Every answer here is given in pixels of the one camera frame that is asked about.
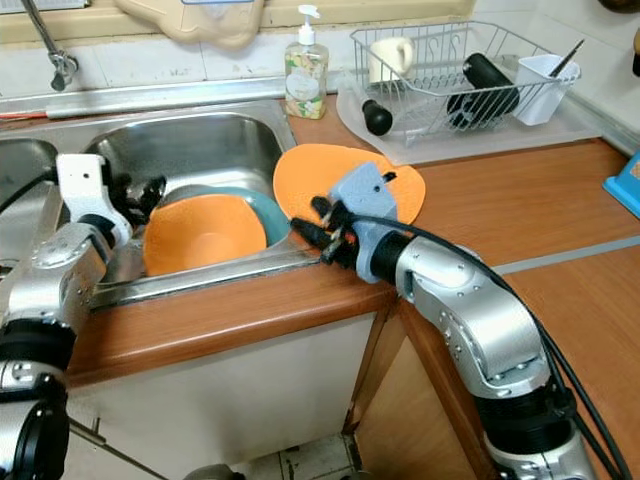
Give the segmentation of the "orange plate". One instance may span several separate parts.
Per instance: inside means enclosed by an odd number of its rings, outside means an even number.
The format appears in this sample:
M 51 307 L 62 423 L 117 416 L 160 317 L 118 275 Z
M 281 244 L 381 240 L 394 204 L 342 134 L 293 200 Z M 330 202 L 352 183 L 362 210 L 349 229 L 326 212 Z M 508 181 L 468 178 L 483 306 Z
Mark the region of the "orange plate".
M 271 180 L 276 204 L 291 220 L 292 232 L 302 236 L 306 232 L 306 221 L 319 227 L 321 216 L 311 206 L 312 197 L 329 195 L 349 172 L 365 164 L 374 165 L 381 174 L 396 175 L 381 191 L 396 201 L 398 221 L 415 223 L 428 192 L 419 170 L 393 165 L 388 157 L 362 148 L 301 143 L 284 151 Z

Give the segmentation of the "orange bowl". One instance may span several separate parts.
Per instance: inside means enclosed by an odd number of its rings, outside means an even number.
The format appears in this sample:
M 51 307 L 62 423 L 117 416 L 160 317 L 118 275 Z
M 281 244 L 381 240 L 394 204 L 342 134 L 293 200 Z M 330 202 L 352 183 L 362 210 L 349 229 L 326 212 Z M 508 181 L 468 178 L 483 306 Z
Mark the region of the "orange bowl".
M 156 207 L 143 233 L 150 276 L 206 268 L 268 247 L 259 216 L 242 197 L 197 195 Z

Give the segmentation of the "teal plate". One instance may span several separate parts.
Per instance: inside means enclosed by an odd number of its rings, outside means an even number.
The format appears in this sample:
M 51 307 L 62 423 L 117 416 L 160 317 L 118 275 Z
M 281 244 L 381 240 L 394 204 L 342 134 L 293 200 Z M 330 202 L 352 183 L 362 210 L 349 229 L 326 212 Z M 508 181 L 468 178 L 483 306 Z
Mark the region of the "teal plate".
M 289 234 L 289 219 L 285 216 L 278 202 L 273 197 L 265 195 L 265 193 L 256 191 L 256 189 L 248 189 L 234 186 L 200 186 L 200 184 L 191 184 L 191 186 L 182 186 L 173 189 L 172 192 L 165 193 L 161 198 L 160 205 L 154 210 L 154 215 L 159 214 L 161 209 L 170 204 L 175 204 L 186 198 L 193 198 L 201 195 L 233 195 L 242 197 L 243 201 L 251 206 L 253 212 L 259 219 L 262 229 L 266 236 L 266 247 L 273 247 L 274 244 L 283 241 Z

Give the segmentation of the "stainless steel double sink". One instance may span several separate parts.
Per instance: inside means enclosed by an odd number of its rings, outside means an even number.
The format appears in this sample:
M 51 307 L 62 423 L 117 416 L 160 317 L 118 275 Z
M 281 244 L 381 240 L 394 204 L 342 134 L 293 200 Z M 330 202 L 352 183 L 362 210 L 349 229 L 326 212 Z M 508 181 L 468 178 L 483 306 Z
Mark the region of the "stainless steel double sink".
M 0 200 L 49 172 L 58 154 L 104 156 L 111 173 L 129 175 L 131 196 L 140 195 L 147 180 L 163 178 L 161 201 L 228 187 L 273 198 L 276 164 L 294 145 L 287 115 L 276 100 L 31 125 L 0 134 Z M 93 297 L 96 310 L 317 264 L 305 242 L 285 234 L 252 255 L 159 275 L 143 265 L 142 236 L 136 230 L 110 261 Z

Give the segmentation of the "small black round bottle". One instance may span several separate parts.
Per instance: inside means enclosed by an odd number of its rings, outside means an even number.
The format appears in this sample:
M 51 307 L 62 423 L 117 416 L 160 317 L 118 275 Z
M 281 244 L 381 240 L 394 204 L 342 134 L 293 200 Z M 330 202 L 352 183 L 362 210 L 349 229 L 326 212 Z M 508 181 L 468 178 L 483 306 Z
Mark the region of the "small black round bottle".
M 378 101 L 367 99 L 361 105 L 367 131 L 375 136 L 384 136 L 392 131 L 394 115 Z

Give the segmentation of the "grey drain tray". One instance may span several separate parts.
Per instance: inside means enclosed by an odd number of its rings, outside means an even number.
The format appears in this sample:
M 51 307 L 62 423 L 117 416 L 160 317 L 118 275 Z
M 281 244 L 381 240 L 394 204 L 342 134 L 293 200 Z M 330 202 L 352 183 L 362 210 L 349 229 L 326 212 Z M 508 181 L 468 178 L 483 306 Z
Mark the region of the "grey drain tray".
M 499 152 L 562 145 L 562 143 L 590 140 L 602 132 L 577 111 L 553 114 L 549 122 L 525 125 L 520 120 L 507 118 L 493 128 L 481 131 L 447 131 L 417 138 L 407 143 L 402 134 L 387 133 L 375 136 L 367 131 L 362 101 L 364 93 L 349 86 L 338 88 L 333 111 L 342 123 L 358 138 L 370 143 L 381 155 L 396 165 L 416 165 L 434 161 L 474 157 Z

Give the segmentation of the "soap pump bottle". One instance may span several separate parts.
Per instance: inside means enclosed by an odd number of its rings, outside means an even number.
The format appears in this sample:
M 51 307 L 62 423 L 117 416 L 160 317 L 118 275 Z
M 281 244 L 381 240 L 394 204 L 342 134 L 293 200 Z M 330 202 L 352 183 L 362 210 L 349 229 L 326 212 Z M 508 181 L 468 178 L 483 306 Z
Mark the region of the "soap pump bottle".
M 284 52 L 285 111 L 305 119 L 323 119 L 326 113 L 326 76 L 329 72 L 330 49 L 319 44 L 311 19 L 321 14 L 315 5 L 298 6 L 303 24 L 297 40 Z

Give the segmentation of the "thin red strip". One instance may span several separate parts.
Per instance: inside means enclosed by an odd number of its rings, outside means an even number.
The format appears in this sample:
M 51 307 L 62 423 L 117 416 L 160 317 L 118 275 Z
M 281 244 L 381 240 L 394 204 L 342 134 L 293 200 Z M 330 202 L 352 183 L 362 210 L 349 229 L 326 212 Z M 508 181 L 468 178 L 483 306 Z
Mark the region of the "thin red strip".
M 28 111 L 28 113 L 0 115 L 1 125 L 14 125 L 22 122 L 45 122 L 49 116 L 45 111 Z

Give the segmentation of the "metal faucet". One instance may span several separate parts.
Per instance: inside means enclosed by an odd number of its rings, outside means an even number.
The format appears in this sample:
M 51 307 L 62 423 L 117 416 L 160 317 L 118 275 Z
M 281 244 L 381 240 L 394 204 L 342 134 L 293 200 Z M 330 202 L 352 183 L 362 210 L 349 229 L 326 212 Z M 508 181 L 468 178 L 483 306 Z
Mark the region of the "metal faucet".
M 36 4 L 36 0 L 19 0 L 23 9 L 26 10 L 29 19 L 35 27 L 38 36 L 40 36 L 47 50 L 47 58 L 49 58 L 54 69 L 54 77 L 51 78 L 50 86 L 52 90 L 63 92 L 67 90 L 67 86 L 73 81 L 79 68 L 78 61 L 74 56 L 70 55 L 65 49 L 60 49 L 50 33 L 49 27 L 46 26 L 44 19 L 41 18 L 40 9 Z

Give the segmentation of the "cream mug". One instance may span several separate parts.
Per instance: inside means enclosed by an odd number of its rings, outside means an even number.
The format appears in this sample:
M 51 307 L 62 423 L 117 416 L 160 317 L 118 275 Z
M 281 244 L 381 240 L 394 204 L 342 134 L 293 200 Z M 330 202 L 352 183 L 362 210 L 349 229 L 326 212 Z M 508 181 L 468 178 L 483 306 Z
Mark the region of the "cream mug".
M 401 81 L 415 64 L 413 41 L 407 37 L 381 38 L 369 47 L 367 76 L 372 84 Z

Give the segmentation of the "beige plastic board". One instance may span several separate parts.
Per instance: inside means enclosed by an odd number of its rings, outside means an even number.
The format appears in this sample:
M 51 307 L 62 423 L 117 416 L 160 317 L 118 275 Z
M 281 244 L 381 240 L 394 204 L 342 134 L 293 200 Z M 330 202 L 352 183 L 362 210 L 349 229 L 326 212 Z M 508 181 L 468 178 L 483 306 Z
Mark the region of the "beige plastic board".
M 259 32 L 266 0 L 114 0 L 179 44 L 211 44 L 236 51 Z

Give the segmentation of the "white cabinet front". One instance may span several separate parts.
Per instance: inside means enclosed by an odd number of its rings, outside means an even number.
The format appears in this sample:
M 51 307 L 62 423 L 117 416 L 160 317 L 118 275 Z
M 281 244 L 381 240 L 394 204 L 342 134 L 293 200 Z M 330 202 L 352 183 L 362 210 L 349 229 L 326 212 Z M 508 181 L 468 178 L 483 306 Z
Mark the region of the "white cabinet front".
M 74 389 L 69 415 L 170 479 L 339 433 L 375 314 Z

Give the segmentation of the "wooden cabinet door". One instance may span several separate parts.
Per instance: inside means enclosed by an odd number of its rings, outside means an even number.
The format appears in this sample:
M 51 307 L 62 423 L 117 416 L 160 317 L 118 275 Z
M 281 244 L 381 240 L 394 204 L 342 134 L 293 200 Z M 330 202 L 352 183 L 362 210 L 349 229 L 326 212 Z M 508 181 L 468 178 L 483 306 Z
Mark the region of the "wooden cabinet door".
M 344 430 L 376 480 L 497 477 L 442 334 L 404 301 L 375 316 Z

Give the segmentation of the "large black bottle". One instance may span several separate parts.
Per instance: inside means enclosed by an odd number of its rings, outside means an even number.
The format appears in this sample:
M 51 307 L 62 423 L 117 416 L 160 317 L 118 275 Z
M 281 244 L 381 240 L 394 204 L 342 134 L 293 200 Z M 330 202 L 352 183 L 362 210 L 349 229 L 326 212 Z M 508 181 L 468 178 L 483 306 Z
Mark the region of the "large black bottle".
M 474 91 L 454 93 L 447 101 L 449 124 L 458 131 L 489 127 L 517 108 L 515 84 L 480 52 L 467 56 L 463 76 Z

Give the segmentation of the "white cutlery holder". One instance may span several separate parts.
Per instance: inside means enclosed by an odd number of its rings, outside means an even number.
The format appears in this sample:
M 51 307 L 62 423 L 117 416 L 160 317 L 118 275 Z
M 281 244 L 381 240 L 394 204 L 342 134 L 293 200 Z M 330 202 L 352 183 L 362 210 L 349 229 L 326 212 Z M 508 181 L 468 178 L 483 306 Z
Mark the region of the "white cutlery holder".
M 563 96 L 580 77 L 581 68 L 576 61 L 568 61 L 558 76 L 550 76 L 562 61 L 562 56 L 556 54 L 527 56 L 518 60 L 515 83 L 520 93 L 520 104 L 515 110 L 515 118 L 521 123 L 547 123 Z

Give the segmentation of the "dark thin utensil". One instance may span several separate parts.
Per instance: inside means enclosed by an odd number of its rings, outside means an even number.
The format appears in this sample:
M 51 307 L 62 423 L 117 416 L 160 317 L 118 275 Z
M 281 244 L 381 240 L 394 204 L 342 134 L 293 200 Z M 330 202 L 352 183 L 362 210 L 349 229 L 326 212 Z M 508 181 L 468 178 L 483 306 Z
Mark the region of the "dark thin utensil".
M 561 76 L 561 73 L 563 72 L 564 68 L 566 68 L 567 65 L 571 63 L 573 56 L 576 55 L 576 52 L 579 51 L 581 49 L 581 46 L 584 44 L 585 44 L 584 38 L 581 38 L 580 41 L 577 41 L 576 45 L 572 47 L 572 49 L 570 50 L 570 52 L 568 52 L 567 55 L 562 56 L 561 60 L 559 60 L 559 63 L 556 65 L 556 67 L 550 70 L 547 76 L 552 79 L 556 79 L 559 76 Z

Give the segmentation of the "blue box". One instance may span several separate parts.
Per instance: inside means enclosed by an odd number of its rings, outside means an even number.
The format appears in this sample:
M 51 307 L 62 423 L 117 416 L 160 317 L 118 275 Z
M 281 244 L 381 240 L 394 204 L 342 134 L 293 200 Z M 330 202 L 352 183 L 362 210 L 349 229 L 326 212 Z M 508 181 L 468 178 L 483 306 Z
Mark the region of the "blue box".
M 631 156 L 620 173 L 605 178 L 602 186 L 636 219 L 640 219 L 640 150 Z

